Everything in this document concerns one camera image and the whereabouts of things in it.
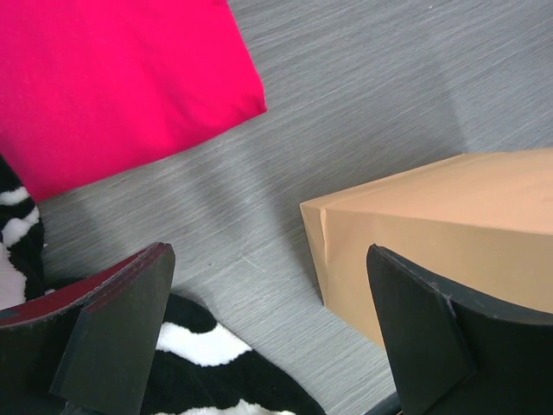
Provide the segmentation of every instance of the black and white striped cloth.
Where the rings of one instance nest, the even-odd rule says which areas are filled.
[[[0,310],[45,294],[44,226],[0,157]],[[171,295],[141,415],[324,415],[285,372],[197,303]]]

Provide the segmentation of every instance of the white stripe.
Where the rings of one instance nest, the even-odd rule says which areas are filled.
[[[166,412],[158,412],[156,415],[176,415]],[[296,415],[290,411],[283,412],[273,412],[269,411],[262,406],[255,404],[248,404],[244,400],[240,400],[238,405],[233,406],[228,409],[217,409],[217,408],[193,408],[186,412],[181,413],[181,415]]]
[[[21,203],[28,197],[29,197],[29,192],[25,187],[21,186],[16,190],[0,193],[0,205],[14,206],[17,203]]]
[[[8,220],[6,226],[3,227],[3,243],[10,248],[27,234],[29,229],[36,225],[41,216],[38,213],[38,208],[35,207],[30,214],[25,216],[25,219],[13,218]]]
[[[0,244],[0,310],[25,303],[27,279],[10,262],[10,252]]]
[[[193,333],[171,322],[162,324],[156,349],[174,353],[200,366],[225,365],[251,350],[218,323],[207,333]]]

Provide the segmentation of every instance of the pink fabric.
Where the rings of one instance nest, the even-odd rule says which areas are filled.
[[[38,201],[264,111],[224,0],[0,3],[0,151]]]

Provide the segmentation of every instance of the red cloth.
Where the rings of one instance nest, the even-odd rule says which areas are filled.
[[[0,151],[38,201],[264,111],[224,0],[0,3]]]

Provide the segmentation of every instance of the cardboard box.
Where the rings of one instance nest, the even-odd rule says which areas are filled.
[[[553,149],[466,154],[301,205],[325,305],[384,346],[371,244],[553,313]]]

